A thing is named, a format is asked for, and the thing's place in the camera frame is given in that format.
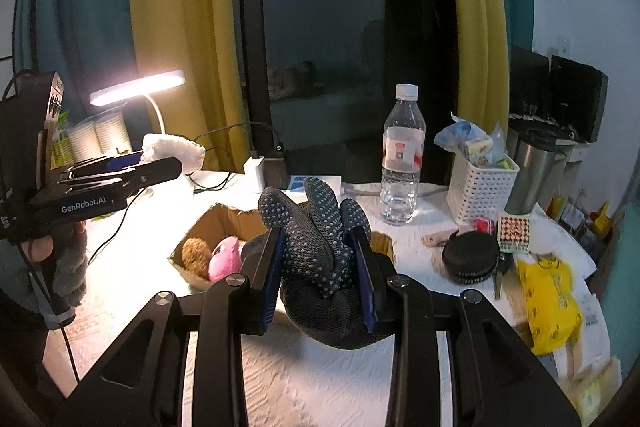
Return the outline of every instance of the white charger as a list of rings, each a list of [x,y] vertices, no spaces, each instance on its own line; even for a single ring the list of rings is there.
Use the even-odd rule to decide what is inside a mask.
[[[244,179],[249,192],[260,193],[264,190],[264,156],[249,158],[244,162]]]

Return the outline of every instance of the bottle label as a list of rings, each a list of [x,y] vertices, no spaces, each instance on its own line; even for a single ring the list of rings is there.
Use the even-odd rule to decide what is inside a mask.
[[[389,127],[382,142],[382,166],[395,172],[419,172],[422,167],[424,131]]]

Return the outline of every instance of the lamp head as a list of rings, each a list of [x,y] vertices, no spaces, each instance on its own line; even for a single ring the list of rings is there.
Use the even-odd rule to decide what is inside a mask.
[[[91,105],[109,105],[110,103],[120,102],[135,96],[143,96],[153,92],[164,91],[171,87],[177,87],[184,84],[183,71],[169,71],[168,73],[153,74],[151,76],[143,76],[130,82],[124,82],[117,86],[107,87],[94,91],[89,95]]]

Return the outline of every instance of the yellow package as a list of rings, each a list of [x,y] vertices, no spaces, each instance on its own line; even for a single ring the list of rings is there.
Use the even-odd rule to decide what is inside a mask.
[[[527,304],[534,355],[546,355],[580,331],[582,315],[571,293],[568,264],[552,253],[532,255],[532,263],[518,259],[518,276]]]

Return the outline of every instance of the white bottle cap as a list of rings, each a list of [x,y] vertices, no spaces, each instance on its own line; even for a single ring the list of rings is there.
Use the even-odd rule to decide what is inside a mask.
[[[414,84],[396,84],[396,98],[407,102],[415,102],[415,100],[418,100],[418,86],[414,86]]]

